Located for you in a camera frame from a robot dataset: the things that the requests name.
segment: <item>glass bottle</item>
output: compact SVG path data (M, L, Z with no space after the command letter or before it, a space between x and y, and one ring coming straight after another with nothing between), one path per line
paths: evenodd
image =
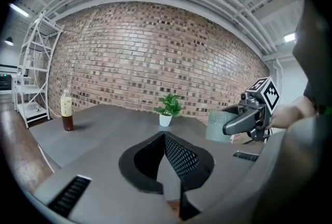
M72 97L68 88L63 90L61 96L61 116L63 122L63 129L71 131L74 129L73 111L72 111Z
M223 126L226 122L236 118L237 114L228 113L221 109L212 108L207 121L207 129L205 138L208 140L231 143L232 136L225 135Z

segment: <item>white metal shelf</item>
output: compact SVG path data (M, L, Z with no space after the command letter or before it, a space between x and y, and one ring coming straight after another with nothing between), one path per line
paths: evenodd
M18 94L20 94L21 89L23 94L45 93L45 90L40 89L37 85L16 85L16 89Z
M25 50L26 47L27 47L26 43L23 44L22 48L23 48L24 50ZM52 51L52 48L50 48L50 47L48 47L48 46L45 46L45 49L44 49L44 47L43 47L42 44L40 44L40 43L36 43L35 41L32 41L32 42L31 42L31 44L29 45L29 48L30 48L31 50L36 50L36 51L38 51L38 52L43 52L43 51L45 51L45 49L46 49L46 51Z
M47 116L47 111L36 102L19 103L17 104L17 110L22 115L23 119L30 119L37 116L35 119L27 120L27 122L32 122Z
M16 110L16 104L15 104L15 94L17 92L17 89L16 89L16 86L17 86L17 80L21 80L22 78L21 77L18 77L17 74L12 74L11 75L11 101L14 102L14 109ZM26 76L24 77L23 76L23 81L30 81L32 80L31 77L29 76Z
M47 72L47 69L44 68L38 68L38 67L32 67L32 66L23 66L23 65L18 65L17 66L19 69L28 69L28 70L35 70L35 71L41 71L41 72Z
M47 98L48 76L54 49L57 45L62 30L63 27L56 25L53 21L51 21L41 13L39 17L30 24L28 32L25 35L23 41L24 43L22 45L21 53L19 56L20 65L18 65L17 67L18 73L21 72L21 76L17 77L17 81L20 82L20 85L16 85L16 87L14 88L14 101L16 106L15 109L20 112L27 128L29 127L29 122L45 117L50 119ZM49 41L49 37L55 37L54 41ZM34 50L39 51L40 53L36 56ZM34 58L34 65L38 65L41 62L47 62L47 69L27 66L31 65L32 57ZM32 85L30 83L27 85L27 83L24 82L25 77L23 76L23 74L27 73L26 70L46 73L45 83L41 87L38 87L36 85L37 80L31 79L34 84ZM21 104L18 104L18 94L20 94L21 101L23 102ZM24 102L24 99L26 98L26 96L24 95L29 95L29 102ZM40 96L38 97L38 95L40 95L41 98L44 100L45 108L41 107L35 101L37 98L40 98Z

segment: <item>brick wall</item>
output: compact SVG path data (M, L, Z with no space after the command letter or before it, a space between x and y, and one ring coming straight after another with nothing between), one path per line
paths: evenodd
M211 107L237 103L268 68L219 25L182 9L152 3L114 3L58 22L49 106L60 114L66 85L73 110L99 103L152 111L167 92L181 96L185 116L206 122Z

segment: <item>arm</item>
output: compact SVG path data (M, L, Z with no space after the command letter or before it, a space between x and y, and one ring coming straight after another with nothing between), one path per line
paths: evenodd
M300 96L290 105L278 106L267 129L271 127L287 129L296 121L314 115L315 109L312 102L306 96Z

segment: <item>ceiling light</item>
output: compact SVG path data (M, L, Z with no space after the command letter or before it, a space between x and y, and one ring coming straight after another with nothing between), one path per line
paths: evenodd
M292 40L295 40L295 33L291 33L291 34L288 34L284 37L285 39L285 42L289 42L289 41L292 41Z
M28 16L29 16L29 14L28 14L27 12L23 11L21 8L17 7L16 5L10 3L9 6L10 6L12 9L14 9L15 11L17 11L18 13L24 15L25 17L28 17Z
M14 44L12 43L12 38L11 37L8 37L6 40L5 40L5 43L10 45L10 46L13 46Z

